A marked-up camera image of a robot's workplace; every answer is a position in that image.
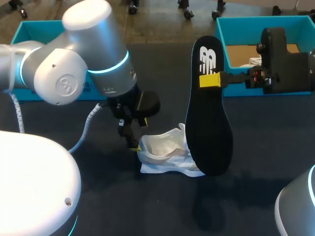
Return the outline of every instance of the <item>blue box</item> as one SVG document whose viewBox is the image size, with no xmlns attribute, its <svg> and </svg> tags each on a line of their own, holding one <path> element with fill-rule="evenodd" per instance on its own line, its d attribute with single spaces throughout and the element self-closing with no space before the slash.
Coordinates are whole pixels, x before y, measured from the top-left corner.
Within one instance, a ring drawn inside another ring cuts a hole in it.
<svg viewBox="0 0 315 236">
<path fill-rule="evenodd" d="M 47 44 L 64 31 L 61 21 L 24 21 L 21 22 L 11 44 L 34 40 Z M 19 101 L 41 101 L 42 99 L 29 89 L 15 89 L 14 94 Z M 82 94 L 78 100 L 106 100 L 101 95 L 88 73 Z"/>
<path fill-rule="evenodd" d="M 232 74 L 246 72 L 248 67 L 232 67 L 226 46 L 256 45 L 260 42 L 264 28 L 284 27 L 288 44 L 297 44 L 300 52 L 310 52 L 315 48 L 315 24 L 309 16 L 266 16 L 218 18 L 215 36 L 224 50 L 224 70 Z M 245 83 L 229 85 L 224 96 L 262 96 L 262 88 L 246 89 Z M 311 94 L 310 92 L 281 93 L 279 95 Z"/>
</svg>

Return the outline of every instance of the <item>dark tabletop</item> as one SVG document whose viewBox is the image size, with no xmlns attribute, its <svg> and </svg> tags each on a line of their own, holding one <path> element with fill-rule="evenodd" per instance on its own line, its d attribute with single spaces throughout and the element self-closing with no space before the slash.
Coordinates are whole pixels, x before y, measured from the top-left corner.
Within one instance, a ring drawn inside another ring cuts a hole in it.
<svg viewBox="0 0 315 236">
<path fill-rule="evenodd" d="M 135 123 L 135 133 L 161 134 L 185 122 L 192 44 L 128 48 L 139 85 L 156 91 L 161 101 L 149 127 Z M 228 172 L 220 177 L 141 174 L 136 154 L 117 133 L 118 121 L 106 108 L 99 112 L 73 155 L 82 178 L 74 235 L 279 236 L 277 195 L 315 163 L 315 97 L 235 97 L 223 103 L 234 153 Z M 27 133 L 71 148 L 94 106 L 93 101 L 66 106 L 28 102 L 21 109 Z M 18 131 L 9 96 L 0 95 L 0 111 L 0 129 Z"/>
</svg>

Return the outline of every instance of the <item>black insole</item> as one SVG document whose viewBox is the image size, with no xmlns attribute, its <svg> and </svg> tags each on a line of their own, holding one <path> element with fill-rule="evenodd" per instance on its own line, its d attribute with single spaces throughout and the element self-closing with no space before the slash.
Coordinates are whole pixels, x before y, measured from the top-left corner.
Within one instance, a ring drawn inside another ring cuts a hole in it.
<svg viewBox="0 0 315 236">
<path fill-rule="evenodd" d="M 186 116 L 186 139 L 197 167 L 210 176 L 221 175 L 228 169 L 233 153 L 233 135 L 223 108 L 222 88 L 201 88 L 199 76 L 223 70 L 221 42 L 213 36 L 199 38 L 191 55 L 191 90 Z"/>
</svg>

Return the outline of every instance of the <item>chair wheel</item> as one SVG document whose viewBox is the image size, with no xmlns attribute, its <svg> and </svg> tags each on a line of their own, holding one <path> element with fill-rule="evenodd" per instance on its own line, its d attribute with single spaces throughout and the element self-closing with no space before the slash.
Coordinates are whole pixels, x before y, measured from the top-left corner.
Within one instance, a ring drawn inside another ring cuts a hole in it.
<svg viewBox="0 0 315 236">
<path fill-rule="evenodd" d="M 216 21 L 217 18 L 221 16 L 221 13 L 219 11 L 213 11 L 211 16 Z"/>
<path fill-rule="evenodd" d="M 9 1 L 9 5 L 11 6 L 12 9 L 18 8 L 17 4 L 14 4 L 12 1 Z"/>
<path fill-rule="evenodd" d="M 21 8 L 20 14 L 24 19 L 28 17 L 28 14 L 26 13 L 26 10 L 24 8 Z"/>
<path fill-rule="evenodd" d="M 190 20 L 192 17 L 194 17 L 194 14 L 192 13 L 191 10 L 186 9 L 186 10 L 184 11 L 184 17 L 185 17 L 187 20 Z"/>
<path fill-rule="evenodd" d="M 283 13 L 282 9 L 278 6 L 273 6 L 272 8 L 272 15 L 273 16 L 280 16 Z"/>
<path fill-rule="evenodd" d="M 137 11 L 138 11 L 138 7 L 136 7 L 133 2 L 130 3 L 130 5 L 128 6 L 128 11 L 129 11 L 129 14 L 130 15 L 134 15 L 134 14 L 137 14 Z"/>
</svg>

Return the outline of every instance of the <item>white shoe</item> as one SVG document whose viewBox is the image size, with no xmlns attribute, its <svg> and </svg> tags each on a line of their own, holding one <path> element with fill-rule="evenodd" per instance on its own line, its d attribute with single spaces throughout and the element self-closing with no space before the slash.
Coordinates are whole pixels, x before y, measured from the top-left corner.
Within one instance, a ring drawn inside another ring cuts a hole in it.
<svg viewBox="0 0 315 236">
<path fill-rule="evenodd" d="M 241 65 L 240 67 L 253 67 L 255 65 L 261 65 L 261 57 L 259 58 L 250 58 L 250 63 Z"/>
<path fill-rule="evenodd" d="M 185 125 L 160 135 L 144 135 L 140 139 L 141 173 L 161 174 L 178 171 L 189 177 L 203 176 L 193 161 L 187 146 Z"/>
</svg>

